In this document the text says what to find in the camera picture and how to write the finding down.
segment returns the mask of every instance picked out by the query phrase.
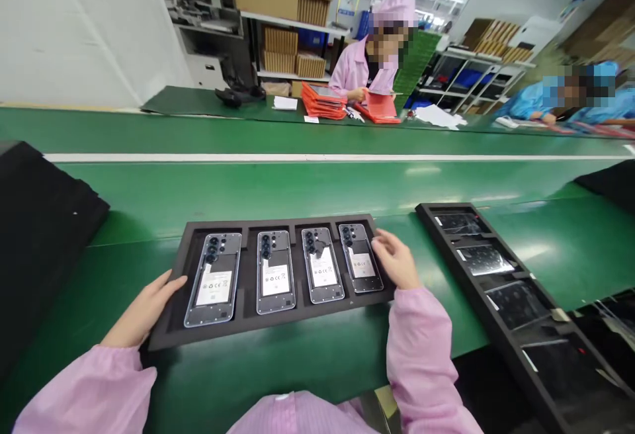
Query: pink sleeve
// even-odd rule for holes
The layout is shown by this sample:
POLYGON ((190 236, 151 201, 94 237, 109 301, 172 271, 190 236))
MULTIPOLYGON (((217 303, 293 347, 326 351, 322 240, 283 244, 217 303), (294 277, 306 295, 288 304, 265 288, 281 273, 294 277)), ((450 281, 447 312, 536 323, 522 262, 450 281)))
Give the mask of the pink sleeve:
POLYGON ((137 347, 94 346, 37 393, 13 434, 140 434, 156 377, 137 347))
POLYGON ((331 79, 329 80, 329 88, 336 91, 342 97, 345 97, 350 90, 355 90, 346 88, 346 77, 349 73, 349 52, 347 52, 347 50, 350 48, 350 46, 346 47, 339 56, 335 64, 335 70, 333 70, 333 75, 331 75, 331 79))
POLYGON ((481 433, 454 387, 452 322, 425 288, 395 291, 386 364, 404 434, 481 433))

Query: worker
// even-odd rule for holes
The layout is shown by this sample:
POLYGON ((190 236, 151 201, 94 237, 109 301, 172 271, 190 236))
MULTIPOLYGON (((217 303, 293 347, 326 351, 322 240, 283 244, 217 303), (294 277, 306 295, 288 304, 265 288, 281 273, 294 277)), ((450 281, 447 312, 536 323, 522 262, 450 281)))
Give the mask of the worker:
POLYGON ((541 120, 547 124, 556 122, 551 113, 556 107, 584 107, 589 96, 599 87, 615 85, 618 66, 615 62, 574 67, 565 77, 545 77, 511 97, 495 116, 510 116, 518 120, 541 120))
POLYGON ((578 107, 582 96, 579 77, 546 77, 543 81, 529 85, 511 97, 494 116, 509 116, 516 120, 540 120, 553 124, 556 107, 578 107))
POLYGON ((383 0, 370 15, 370 33, 342 52, 329 87, 357 102, 365 100, 365 89, 391 93, 399 49, 415 25, 415 0, 383 0))
MULTIPOLYGON (((403 432, 481 433, 454 387, 450 318, 421 285, 408 247, 389 232, 378 233, 372 248, 397 286, 388 317, 386 365, 403 432)), ((14 434, 142 432, 157 371, 142 368, 138 348, 168 299, 186 282, 183 276, 166 283, 169 275, 146 286, 99 345, 43 387, 19 415, 14 434)), ((230 433, 373 433, 357 410, 358 400, 353 401, 334 406, 309 392, 267 396, 230 433)))
POLYGON ((614 79, 619 72, 619 66, 616 62, 606 61, 600 64, 594 65, 594 81, 591 82, 595 88, 589 89, 589 95, 595 94, 598 97, 595 98, 592 107, 586 107, 578 110, 574 113, 569 122, 579 121, 587 124, 602 124, 607 120, 628 120, 635 118, 635 89, 631 87, 619 89, 615 91, 614 97, 603 98, 605 91, 601 87, 614 86, 614 79), (603 85, 601 79, 607 78, 609 81, 606 85, 603 85))

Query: worker's hand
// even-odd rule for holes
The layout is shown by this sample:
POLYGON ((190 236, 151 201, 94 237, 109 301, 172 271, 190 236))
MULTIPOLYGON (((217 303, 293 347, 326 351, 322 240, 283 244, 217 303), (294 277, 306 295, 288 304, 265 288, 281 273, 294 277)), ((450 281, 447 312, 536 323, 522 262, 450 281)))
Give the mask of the worker's hand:
POLYGON ((373 238, 370 244, 390 280, 402 290, 421 287, 417 267, 408 246, 390 232, 381 229, 377 229, 377 232, 379 236, 373 238))
POLYGON ((367 91, 368 89, 366 87, 359 87, 355 90, 349 91, 346 96, 348 97, 349 101, 363 102, 364 100, 366 100, 367 91))
POLYGON ((132 348, 143 343, 146 335, 159 319, 167 301, 187 281, 187 277, 183 275, 166 283, 171 273, 172 271, 168 270, 144 287, 110 329, 100 343, 101 346, 132 348))
POLYGON ((557 117, 554 114, 547 113, 541 119, 543 123, 554 124, 556 122, 557 117))

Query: phone label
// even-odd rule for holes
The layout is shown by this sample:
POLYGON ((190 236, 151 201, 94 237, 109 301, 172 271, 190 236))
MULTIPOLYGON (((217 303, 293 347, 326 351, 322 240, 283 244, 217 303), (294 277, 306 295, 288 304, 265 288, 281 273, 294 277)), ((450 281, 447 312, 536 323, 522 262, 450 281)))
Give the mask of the phone label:
POLYGON ((320 258, 318 258, 317 254, 309 254, 309 260, 311 262, 314 286, 337 285, 330 247, 325 247, 320 258))
POLYGON ((263 296, 287 293, 289 289, 288 265, 269 266, 269 261, 263 259, 263 296))
POLYGON ((232 271, 211 272, 212 266, 205 264, 196 297, 196 305, 211 305, 230 301, 232 271))
POLYGON ((370 254, 353 253, 349 247, 349 255, 351 256, 351 265, 353 266, 353 276, 356 279, 362 277, 375 277, 375 271, 372 268, 372 262, 370 261, 370 254))

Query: green workbench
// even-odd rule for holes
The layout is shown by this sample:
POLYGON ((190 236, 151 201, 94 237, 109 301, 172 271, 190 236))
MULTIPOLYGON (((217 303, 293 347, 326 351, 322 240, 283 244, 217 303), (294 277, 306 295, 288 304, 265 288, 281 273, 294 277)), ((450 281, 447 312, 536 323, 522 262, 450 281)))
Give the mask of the green workbench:
MULTIPOLYGON (((49 157, 175 153, 193 161, 121 163, 104 154, 100 163, 59 164, 112 212, 0 388, 4 431, 49 379, 101 340, 143 285, 171 266, 192 220, 371 213, 412 248, 421 279, 450 314, 453 357, 487 338, 413 213, 420 202, 479 206, 565 310, 635 284, 631 216, 569 183, 632 157, 624 142, 0 108, 0 139, 6 138, 26 140, 49 157), (203 163, 194 153, 286 153, 297 160, 203 163), (307 163, 303 154, 404 160, 307 163), (407 160, 418 155, 430 158, 407 160), (316 197, 316 187, 329 197, 316 197)), ((359 308, 159 352, 147 432, 224 432, 266 394, 306 389, 341 402, 384 385, 387 315, 387 306, 359 308)))

